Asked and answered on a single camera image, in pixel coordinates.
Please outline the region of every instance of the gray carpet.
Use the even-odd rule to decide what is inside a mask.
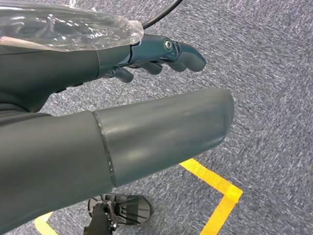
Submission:
[[[170,1],[77,5],[142,22]],[[194,45],[207,65],[201,73],[138,70],[126,85],[91,82],[52,95],[42,111],[64,115],[205,87],[228,89],[235,99],[232,130],[220,146],[196,158],[244,191],[219,234],[313,234],[313,2],[184,0],[148,32]],[[197,235],[222,198],[180,166],[115,191],[145,195],[155,211],[146,224],[117,235]],[[81,235],[89,221],[82,202],[56,211],[48,223],[59,235]],[[8,234],[38,232],[30,222]]]

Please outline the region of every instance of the black cable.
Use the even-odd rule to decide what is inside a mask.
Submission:
[[[167,15],[168,15],[169,13],[170,13],[171,11],[174,10],[175,8],[176,8],[178,5],[180,5],[181,2],[183,2],[183,0],[173,0],[172,3],[170,3],[169,6],[167,6],[167,8],[164,9],[163,11],[158,13],[156,16],[154,16],[151,19],[149,19],[144,23],[143,23],[143,27],[143,29],[147,29],[150,26],[152,26],[164,17],[166,17]]]

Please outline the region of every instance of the yellow tape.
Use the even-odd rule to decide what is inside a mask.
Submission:
[[[47,223],[52,213],[47,213],[35,219],[35,227],[41,235],[57,235],[57,233]]]
[[[200,235],[216,235],[235,205],[233,200],[223,196]]]
[[[243,191],[222,178],[221,176],[205,168],[195,159],[189,159],[180,164],[182,167],[218,190],[224,196],[200,235],[216,235],[238,203]]]

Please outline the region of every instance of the clear plastic bag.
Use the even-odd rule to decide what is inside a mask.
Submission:
[[[0,0],[0,45],[32,49],[99,50],[135,44],[138,21],[67,5]]]

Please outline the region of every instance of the yellow line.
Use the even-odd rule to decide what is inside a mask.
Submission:
[[[189,159],[180,165],[224,195],[200,235],[218,234],[243,193],[242,190],[195,159]]]
[[[235,205],[232,199],[223,196],[200,235],[218,234]]]
[[[57,235],[57,233],[47,223],[52,213],[47,213],[35,219],[35,227],[41,235]]]

